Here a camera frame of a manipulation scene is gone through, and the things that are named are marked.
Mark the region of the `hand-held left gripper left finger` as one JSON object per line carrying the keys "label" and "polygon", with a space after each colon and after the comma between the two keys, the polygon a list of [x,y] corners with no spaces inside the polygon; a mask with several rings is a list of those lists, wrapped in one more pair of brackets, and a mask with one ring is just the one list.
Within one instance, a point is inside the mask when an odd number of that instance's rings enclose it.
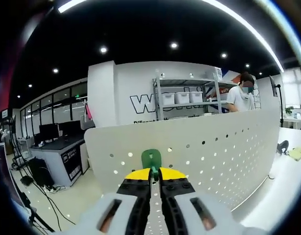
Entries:
{"label": "hand-held left gripper left finger", "polygon": [[150,214],[150,168],[127,175],[76,225],[78,235],[142,235]]}

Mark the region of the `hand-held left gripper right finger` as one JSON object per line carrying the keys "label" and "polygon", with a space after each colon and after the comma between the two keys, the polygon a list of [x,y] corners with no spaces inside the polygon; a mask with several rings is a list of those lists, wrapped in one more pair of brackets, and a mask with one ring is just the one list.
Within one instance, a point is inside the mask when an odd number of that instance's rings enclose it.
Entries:
{"label": "hand-held left gripper right finger", "polygon": [[231,211],[211,196],[196,191],[174,169],[159,169],[162,213],[170,235],[239,235],[241,225]]}

